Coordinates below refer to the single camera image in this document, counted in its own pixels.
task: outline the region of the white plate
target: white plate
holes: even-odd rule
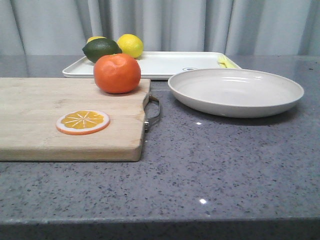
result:
[[[137,61],[143,79],[167,80],[185,71],[220,68],[218,57],[221,55],[219,52],[144,51]],[[231,59],[229,61],[240,69]],[[68,78],[93,78],[94,64],[84,56],[62,73]]]
[[[204,113],[232,118],[260,118],[292,108],[304,95],[296,82],[246,69],[199,69],[168,80],[173,95]]]

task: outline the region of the orange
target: orange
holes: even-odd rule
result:
[[[93,75],[95,84],[104,92],[124,94],[139,85],[141,69],[132,56],[117,53],[99,58],[94,65]]]
[[[64,134],[86,135],[106,128],[109,122],[109,116],[102,111],[80,110],[63,115],[55,126]]]

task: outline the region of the wooden cutting board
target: wooden cutting board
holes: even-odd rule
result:
[[[0,78],[0,161],[138,161],[149,92],[149,79],[108,94],[93,78]],[[105,112],[109,126],[87,135],[56,129],[61,116],[80,110]]]

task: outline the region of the tangerine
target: tangerine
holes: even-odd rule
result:
[[[104,92],[124,94],[139,85],[141,69],[132,56],[117,53],[99,58],[94,65],[93,76],[95,84]]]

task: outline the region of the orange slice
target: orange slice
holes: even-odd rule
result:
[[[80,110],[63,115],[55,126],[64,134],[86,135],[106,128],[109,122],[109,116],[102,111]]]

